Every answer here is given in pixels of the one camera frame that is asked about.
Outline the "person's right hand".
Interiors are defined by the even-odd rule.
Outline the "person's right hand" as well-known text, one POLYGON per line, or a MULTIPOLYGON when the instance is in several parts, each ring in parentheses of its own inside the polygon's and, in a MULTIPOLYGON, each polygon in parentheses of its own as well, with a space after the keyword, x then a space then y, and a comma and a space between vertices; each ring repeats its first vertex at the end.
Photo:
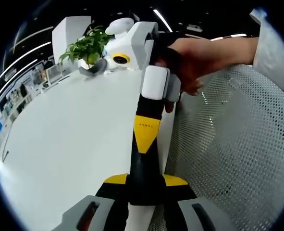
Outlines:
POLYGON ((207 39, 178 38, 169 54, 157 57, 155 65, 167 67, 181 81, 181 91, 196 96, 203 83, 199 78, 222 69, 222 61, 207 39))

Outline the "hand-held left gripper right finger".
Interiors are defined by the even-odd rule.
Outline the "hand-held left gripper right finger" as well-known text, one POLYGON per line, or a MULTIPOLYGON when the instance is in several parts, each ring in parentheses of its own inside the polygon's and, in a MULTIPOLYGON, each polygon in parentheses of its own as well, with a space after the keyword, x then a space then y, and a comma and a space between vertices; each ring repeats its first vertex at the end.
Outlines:
POLYGON ((228 215, 205 197, 197 197, 182 178, 163 175, 164 219, 169 231, 227 231, 228 215))

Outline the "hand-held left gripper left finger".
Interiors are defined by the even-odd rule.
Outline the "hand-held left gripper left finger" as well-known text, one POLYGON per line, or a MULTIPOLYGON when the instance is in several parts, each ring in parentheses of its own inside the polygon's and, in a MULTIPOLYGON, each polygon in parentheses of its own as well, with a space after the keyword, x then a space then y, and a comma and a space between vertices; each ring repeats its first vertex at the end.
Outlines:
POLYGON ((104 180, 95 195, 88 195, 62 215, 55 231, 123 231, 129 216, 128 174, 104 180))

